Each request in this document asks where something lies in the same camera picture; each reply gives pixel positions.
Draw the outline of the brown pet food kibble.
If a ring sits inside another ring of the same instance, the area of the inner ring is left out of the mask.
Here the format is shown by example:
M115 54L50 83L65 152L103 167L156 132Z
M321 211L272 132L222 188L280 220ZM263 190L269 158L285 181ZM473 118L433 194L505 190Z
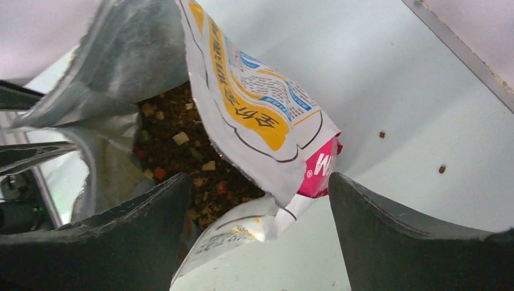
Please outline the brown pet food kibble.
M212 146L184 83L138 104L142 127L134 154L144 174L163 182L186 173L192 180L189 215L206 229L232 208L264 196L264 192Z

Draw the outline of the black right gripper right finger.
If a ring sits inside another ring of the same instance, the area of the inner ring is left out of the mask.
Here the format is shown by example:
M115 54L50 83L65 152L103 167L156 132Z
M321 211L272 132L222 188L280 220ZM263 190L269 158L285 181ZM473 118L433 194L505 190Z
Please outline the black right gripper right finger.
M341 173L329 200L352 290L512 290L513 230L426 215Z

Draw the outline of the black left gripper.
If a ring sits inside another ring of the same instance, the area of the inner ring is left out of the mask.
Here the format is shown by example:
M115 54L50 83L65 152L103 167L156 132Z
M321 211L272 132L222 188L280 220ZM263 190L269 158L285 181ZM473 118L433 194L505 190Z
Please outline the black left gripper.
M1 111L27 111L43 93L1 80ZM55 222L47 210L32 167L78 148L67 141L1 146L1 234L53 230Z

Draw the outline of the colourful pet food bag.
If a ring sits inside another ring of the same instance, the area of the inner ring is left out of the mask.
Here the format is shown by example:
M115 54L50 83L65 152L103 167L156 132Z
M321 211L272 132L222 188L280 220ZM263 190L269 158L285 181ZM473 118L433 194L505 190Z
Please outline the colourful pet food bag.
M142 173L129 157L136 103L186 82L218 155L265 195L209 226L170 286L244 243L276 237L314 199L304 183L327 184L339 131L308 94L238 50L195 1L104 1L56 87L13 123L78 145L89 169L87 219L148 192L137 192Z

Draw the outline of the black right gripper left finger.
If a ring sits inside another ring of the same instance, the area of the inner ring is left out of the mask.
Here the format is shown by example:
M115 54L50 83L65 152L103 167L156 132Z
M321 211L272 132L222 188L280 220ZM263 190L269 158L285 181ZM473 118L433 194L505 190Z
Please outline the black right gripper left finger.
M1 289L168 290L181 264L190 188L179 173L56 230L1 236Z

